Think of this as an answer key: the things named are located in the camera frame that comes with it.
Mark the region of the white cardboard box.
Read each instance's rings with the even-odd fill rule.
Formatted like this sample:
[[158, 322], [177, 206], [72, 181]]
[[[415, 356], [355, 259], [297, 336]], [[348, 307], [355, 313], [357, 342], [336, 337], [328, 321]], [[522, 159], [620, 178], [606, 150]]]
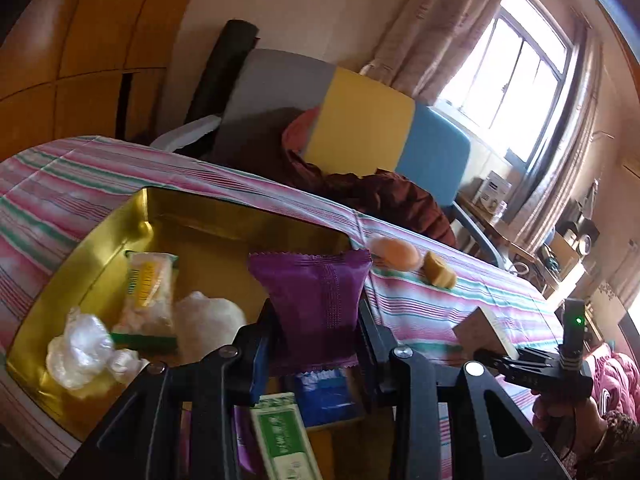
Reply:
[[518, 357], [518, 350], [488, 307], [476, 307], [452, 330], [469, 358], [477, 350], [487, 350], [510, 359]]

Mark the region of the wooden wardrobe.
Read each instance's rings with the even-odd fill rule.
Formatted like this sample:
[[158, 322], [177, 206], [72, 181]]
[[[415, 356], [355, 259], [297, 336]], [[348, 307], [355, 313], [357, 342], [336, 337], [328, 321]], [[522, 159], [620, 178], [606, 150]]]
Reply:
[[149, 143], [190, 0], [32, 0], [1, 45], [1, 156], [71, 136]]

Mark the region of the yellow sponge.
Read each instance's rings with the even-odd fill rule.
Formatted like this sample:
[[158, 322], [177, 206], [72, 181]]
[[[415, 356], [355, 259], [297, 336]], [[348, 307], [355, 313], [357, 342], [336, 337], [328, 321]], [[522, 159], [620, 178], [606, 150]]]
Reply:
[[393, 423], [367, 417], [309, 428], [307, 436], [323, 479], [386, 479]]
[[443, 258], [434, 252], [427, 252], [422, 263], [422, 273], [427, 284], [437, 288], [453, 289], [457, 283], [457, 274]]

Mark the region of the window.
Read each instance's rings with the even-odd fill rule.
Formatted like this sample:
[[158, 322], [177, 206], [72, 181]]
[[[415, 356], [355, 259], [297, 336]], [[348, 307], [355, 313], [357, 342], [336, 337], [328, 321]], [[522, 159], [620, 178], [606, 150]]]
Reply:
[[544, 140], [566, 81], [570, 40], [535, 0], [501, 0], [438, 110], [524, 170]]

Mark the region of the white plastic bag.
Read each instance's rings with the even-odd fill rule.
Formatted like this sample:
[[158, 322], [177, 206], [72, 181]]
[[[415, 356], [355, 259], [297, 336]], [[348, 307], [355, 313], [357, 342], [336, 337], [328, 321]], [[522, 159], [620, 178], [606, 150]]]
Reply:
[[73, 307], [64, 330], [48, 344], [49, 376], [77, 399], [105, 396], [115, 386], [128, 387], [149, 364], [132, 345], [150, 334], [116, 326], [110, 332], [95, 315]]

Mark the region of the dark red jacket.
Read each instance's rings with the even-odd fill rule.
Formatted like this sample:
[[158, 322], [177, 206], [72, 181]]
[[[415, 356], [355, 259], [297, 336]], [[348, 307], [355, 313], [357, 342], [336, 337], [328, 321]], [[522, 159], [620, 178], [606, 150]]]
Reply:
[[371, 217], [437, 240], [455, 248], [457, 240], [449, 219], [433, 195], [393, 171], [379, 169], [374, 174], [325, 174], [305, 162], [303, 142], [320, 110], [315, 107], [299, 114], [282, 133], [282, 150], [288, 160], [284, 183], [291, 188], [333, 200]]

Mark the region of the blue tissue pack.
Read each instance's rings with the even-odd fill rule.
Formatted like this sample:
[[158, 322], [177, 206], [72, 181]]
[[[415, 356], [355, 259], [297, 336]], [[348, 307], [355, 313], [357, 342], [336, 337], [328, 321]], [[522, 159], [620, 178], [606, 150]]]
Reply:
[[307, 428], [347, 422], [359, 416], [358, 404], [342, 368], [299, 373], [292, 377], [291, 385]]

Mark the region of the striped bed sheet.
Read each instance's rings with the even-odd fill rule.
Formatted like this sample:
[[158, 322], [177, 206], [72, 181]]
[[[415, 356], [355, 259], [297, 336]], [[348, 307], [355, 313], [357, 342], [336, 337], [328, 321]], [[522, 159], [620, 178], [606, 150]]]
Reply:
[[457, 366], [454, 326], [477, 308], [510, 341], [554, 350], [562, 327], [529, 282], [346, 206], [224, 168], [103, 136], [52, 141], [1, 165], [1, 421], [27, 452], [59, 474], [119, 396], [107, 375], [83, 392], [48, 374], [49, 342], [70, 309], [106, 325], [119, 319], [126, 251], [177, 256], [175, 295], [233, 301], [254, 320], [266, 292], [247, 267], [253, 252], [332, 254], [393, 237], [439, 255], [453, 289], [376, 262], [364, 292], [376, 320], [427, 359]]

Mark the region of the pink quilt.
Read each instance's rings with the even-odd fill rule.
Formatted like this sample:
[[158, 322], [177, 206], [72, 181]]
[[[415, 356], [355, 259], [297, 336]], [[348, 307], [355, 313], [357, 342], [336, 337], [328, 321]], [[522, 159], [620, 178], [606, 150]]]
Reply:
[[605, 342], [586, 359], [593, 378], [592, 397], [599, 413], [620, 412], [639, 421], [639, 370], [630, 356]]

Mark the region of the wooden side table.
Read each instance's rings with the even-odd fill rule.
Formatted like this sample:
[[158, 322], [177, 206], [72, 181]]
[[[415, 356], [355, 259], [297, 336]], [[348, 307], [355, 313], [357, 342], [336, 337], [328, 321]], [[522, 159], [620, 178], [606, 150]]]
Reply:
[[560, 282], [544, 266], [539, 257], [514, 242], [508, 226], [502, 220], [492, 220], [488, 212], [458, 193], [456, 204], [471, 218], [489, 243], [498, 252], [506, 270], [532, 283], [546, 298], [555, 292]]

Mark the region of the purple snack packet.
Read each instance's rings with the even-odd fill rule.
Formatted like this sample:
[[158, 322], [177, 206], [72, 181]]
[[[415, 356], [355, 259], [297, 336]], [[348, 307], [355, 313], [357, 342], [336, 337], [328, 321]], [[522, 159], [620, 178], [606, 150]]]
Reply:
[[282, 335], [274, 374], [318, 372], [357, 363], [358, 304], [372, 264], [365, 249], [337, 255], [258, 252], [248, 270], [267, 292]]

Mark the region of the green white oil box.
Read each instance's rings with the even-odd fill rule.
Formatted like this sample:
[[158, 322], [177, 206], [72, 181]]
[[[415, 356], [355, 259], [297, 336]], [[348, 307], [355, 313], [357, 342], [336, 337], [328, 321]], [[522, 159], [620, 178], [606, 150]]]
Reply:
[[293, 393], [261, 396], [250, 418], [269, 479], [322, 479]]

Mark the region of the white green snack packet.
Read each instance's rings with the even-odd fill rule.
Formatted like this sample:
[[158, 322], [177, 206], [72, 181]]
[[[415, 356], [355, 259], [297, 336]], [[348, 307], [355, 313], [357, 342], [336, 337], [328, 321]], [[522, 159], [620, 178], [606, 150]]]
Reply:
[[125, 252], [127, 284], [124, 302], [111, 336], [119, 348], [172, 353], [177, 336], [172, 305], [178, 257], [168, 252]]

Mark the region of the patterned beige curtain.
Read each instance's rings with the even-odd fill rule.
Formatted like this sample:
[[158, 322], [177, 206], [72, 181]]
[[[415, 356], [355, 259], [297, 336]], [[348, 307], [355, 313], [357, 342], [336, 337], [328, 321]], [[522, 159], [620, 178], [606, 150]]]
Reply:
[[[497, 14], [501, 0], [408, 0], [363, 66], [366, 75], [425, 104], [435, 102]], [[582, 29], [577, 73], [559, 123], [558, 148], [512, 221], [518, 244], [541, 246], [570, 200], [585, 165], [596, 117], [603, 53], [598, 35]]]

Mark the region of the white box on table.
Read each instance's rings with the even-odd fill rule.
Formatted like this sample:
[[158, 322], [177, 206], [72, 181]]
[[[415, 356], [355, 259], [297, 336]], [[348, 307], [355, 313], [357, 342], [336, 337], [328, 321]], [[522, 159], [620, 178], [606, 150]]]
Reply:
[[495, 214], [511, 188], [511, 182], [491, 171], [475, 193], [472, 203], [488, 214]]

